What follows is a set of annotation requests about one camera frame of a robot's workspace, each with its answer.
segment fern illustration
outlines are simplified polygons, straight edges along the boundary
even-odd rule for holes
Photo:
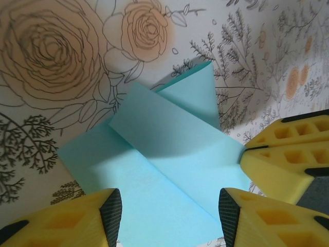
[[[251,128],[243,133],[243,144],[246,144],[247,142],[251,141],[255,136],[257,135],[257,132],[254,128]]]
[[[315,97],[318,97],[326,87],[329,87],[329,82],[326,84],[322,82],[321,76],[317,77],[316,80],[312,79],[304,86],[305,97],[310,97],[310,100],[312,101]]]
[[[220,109],[221,128],[229,134],[237,124],[244,121],[248,105],[256,91],[264,91],[258,85],[259,70],[251,48],[251,28],[245,24],[241,10],[229,13],[227,23],[222,25],[222,41],[215,46],[213,33],[209,32],[202,45],[190,42],[193,52],[201,59],[214,63],[217,86],[217,103]],[[228,78],[237,78],[241,85],[229,86]]]
[[[319,7],[318,10],[315,10],[312,2],[310,2],[307,11],[305,11],[304,8],[301,8],[299,12],[297,12],[296,9],[289,13],[282,11],[278,20],[279,30],[284,33],[285,36],[296,31],[296,41],[302,33],[304,33],[305,38],[321,8],[322,6]]]
[[[277,112],[275,109],[270,107],[265,107],[261,119],[263,122],[259,124],[259,128],[263,131],[267,126],[269,126],[276,118],[278,118]]]
[[[81,196],[84,196],[85,192],[80,188],[77,181],[72,181],[66,184],[61,185],[61,189],[57,190],[55,193],[52,194],[52,197],[55,197],[50,202],[50,205],[54,205],[56,203],[68,200],[68,199],[75,199]]]
[[[49,138],[53,127],[42,115],[30,116],[22,124],[0,112],[0,204],[17,200],[24,178],[15,181],[17,165],[47,173],[57,160],[56,142]]]
[[[173,65],[173,72],[171,73],[171,77],[178,77],[189,71],[193,67],[195,67],[193,61],[190,61],[190,59],[184,59],[183,65]]]
[[[225,240],[224,237],[217,238],[216,245],[214,247],[225,247]]]
[[[15,170],[0,171],[0,205],[3,203],[11,203],[18,200],[18,191],[24,185],[24,178],[20,178],[16,182],[11,182],[15,178]]]

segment flower illustration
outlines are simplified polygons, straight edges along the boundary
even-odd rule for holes
[[[299,69],[297,67],[293,68],[289,74],[287,87],[286,87],[286,97],[287,99],[292,99],[297,91],[297,86],[299,84]]]
[[[86,1],[6,1],[0,23],[0,73],[25,103],[55,109],[92,98],[107,42]]]
[[[309,36],[307,41],[306,41],[306,45],[305,45],[305,54],[308,54],[309,53],[309,50],[312,46],[312,41],[313,41],[313,38],[312,36]]]
[[[262,49],[265,45],[265,40],[266,40],[266,32],[261,31],[261,35],[259,37],[259,48]]]
[[[166,49],[167,26],[160,4],[129,4],[122,21],[122,49],[132,58],[143,62],[157,59]]]
[[[302,71],[301,71],[301,74],[300,74],[300,81],[299,83],[301,85],[304,85],[306,83],[306,80],[307,80],[307,76],[308,76],[308,71],[309,71],[309,65],[306,64],[304,65]]]
[[[123,14],[106,20],[103,30],[107,40],[130,60],[151,62],[157,59],[164,53],[168,38],[168,21],[161,10],[158,0],[128,4]]]

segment leaf illustration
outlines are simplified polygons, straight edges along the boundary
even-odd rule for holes
[[[108,101],[111,93],[111,84],[106,74],[104,74],[102,79],[99,81],[97,89],[102,99]]]
[[[90,119],[96,112],[96,109],[97,101],[94,99],[88,101],[80,111],[79,122],[86,122],[88,119]]]
[[[161,3],[159,2],[159,0],[151,0],[151,3],[159,10],[159,12],[161,13]]]
[[[165,7],[165,12],[166,12],[166,17],[171,17],[172,12],[171,12],[169,6],[167,6],[167,5],[166,5],[166,7]]]
[[[124,74],[117,74],[117,73],[108,73],[108,78],[110,80],[111,86],[117,86],[124,78]]]
[[[25,103],[22,101],[22,98],[15,94],[10,87],[0,85],[0,105],[6,107],[20,107]]]
[[[55,127],[55,129],[67,128],[79,120],[79,114],[82,107],[83,104],[67,105],[66,107],[56,112],[52,117],[50,117],[49,121],[51,122],[51,125]]]
[[[65,8],[69,9],[73,13],[75,13],[75,12],[76,13],[83,13],[83,10],[82,10],[81,6],[75,1],[63,0],[61,2],[61,4],[63,4],[65,6]]]
[[[268,5],[268,0],[263,0],[261,2],[261,4],[259,5],[258,11],[262,12],[266,8],[267,5]]]
[[[96,124],[98,124],[100,122],[100,120],[104,116],[108,115],[111,111],[112,111],[112,108],[103,108],[103,109],[101,109],[97,114],[95,114],[95,116],[91,120],[90,124],[88,125],[87,130],[90,130],[92,127],[94,127]]]
[[[226,56],[233,63],[237,63],[239,61],[239,57],[240,57],[239,54],[238,54],[237,49],[234,46],[232,46],[228,50]]]
[[[95,12],[103,23],[109,16],[115,13],[116,4],[117,0],[97,0]]]
[[[172,53],[174,54],[174,55],[177,55],[179,52],[178,52],[178,50],[174,47],[174,48],[172,48]]]
[[[228,91],[225,89],[217,90],[217,104],[226,104],[228,100]]]
[[[326,32],[329,33],[329,17],[324,19],[322,26],[325,28]]]
[[[233,33],[226,24],[222,25],[222,38],[225,45],[229,45],[233,41]]]
[[[30,116],[18,124],[0,112],[0,139],[4,152],[0,153],[0,166],[4,169],[18,164],[47,173],[57,160],[56,142],[49,138],[54,127],[42,115]]]
[[[17,194],[22,189],[25,179],[21,178],[11,183],[13,178],[15,178],[15,170],[0,171],[0,205],[15,202],[19,198]]]
[[[242,97],[242,102],[244,104],[248,104],[253,96],[253,93],[251,91],[248,91],[245,95]]]
[[[204,61],[213,61],[215,60],[214,56],[209,52],[202,49],[202,47],[198,46],[193,40],[190,41],[191,48],[194,49],[194,52],[197,53],[197,56],[203,58]]]
[[[108,17],[103,25],[103,34],[106,37],[107,41],[111,44],[111,46],[114,46],[115,48],[120,50],[122,50],[122,20],[123,14],[117,13]]]
[[[52,194],[52,197],[55,197],[55,199],[50,202],[50,205],[54,205],[67,199],[72,200],[84,195],[84,191],[81,189],[77,181],[74,180],[72,182],[61,185],[61,189]]]
[[[128,76],[124,80],[124,83],[129,83],[136,80],[144,69],[144,62],[139,61],[136,66],[129,72]]]
[[[177,26],[187,27],[187,22],[185,20],[183,13],[179,13],[178,11],[172,12],[171,20]]]
[[[177,77],[182,74],[184,74],[186,71],[192,69],[195,65],[193,64],[193,61],[190,61],[190,59],[184,59],[183,65],[173,65],[173,71],[171,73],[172,77]]]
[[[251,1],[247,1],[247,2],[250,2],[250,5],[247,6],[247,9],[253,9],[256,7],[258,0],[251,0]]]
[[[248,79],[249,71],[243,67],[239,67],[232,71],[232,76],[236,77],[240,82],[245,82]]]
[[[190,10],[190,4],[186,4],[183,10],[183,14],[187,15],[189,13]]]
[[[239,0],[235,0],[235,3],[234,3],[234,0],[229,0],[229,2],[226,4],[226,7],[230,7],[233,3],[234,3],[234,5],[236,5],[238,2],[239,2]]]

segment floral wallpaper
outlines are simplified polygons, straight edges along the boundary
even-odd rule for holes
[[[154,89],[212,61],[221,129],[247,143],[329,109],[328,46],[328,0],[0,1],[0,227],[84,195],[56,150],[133,81]]]

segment orange flower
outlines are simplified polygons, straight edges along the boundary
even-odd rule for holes
[[[122,21],[122,49],[133,58],[151,62],[162,55],[167,46],[166,18],[161,4],[135,2],[128,4]]]
[[[262,49],[265,45],[265,40],[266,40],[266,32],[261,31],[261,35],[259,37],[259,48]]]
[[[104,76],[103,24],[85,0],[0,0],[0,74],[30,107],[93,98]]]
[[[301,71],[299,84],[304,85],[306,83],[308,71],[309,71],[309,65],[306,64],[306,65],[304,65],[304,67]]]
[[[312,41],[313,41],[312,36],[309,36],[305,45],[305,54],[309,53],[310,47],[312,46]]]
[[[253,111],[251,114],[251,120],[255,120],[256,119],[256,112]]]
[[[293,68],[290,72],[286,87],[286,97],[287,99],[292,99],[297,91],[299,83],[299,69],[297,67]]]

